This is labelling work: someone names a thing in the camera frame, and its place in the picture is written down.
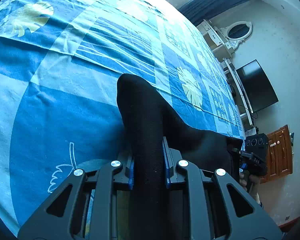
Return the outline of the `person's right hand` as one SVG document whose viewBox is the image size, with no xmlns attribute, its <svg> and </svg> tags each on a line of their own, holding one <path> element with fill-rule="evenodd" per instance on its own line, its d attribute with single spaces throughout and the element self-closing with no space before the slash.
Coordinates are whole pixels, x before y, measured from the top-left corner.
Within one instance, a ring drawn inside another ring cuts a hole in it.
<svg viewBox="0 0 300 240">
<path fill-rule="evenodd" d="M 260 178 L 255 175 L 247 177 L 244 172 L 239 174 L 239 184 L 250 194 L 250 196 L 261 205 L 258 188 L 260 185 Z"/>
</svg>

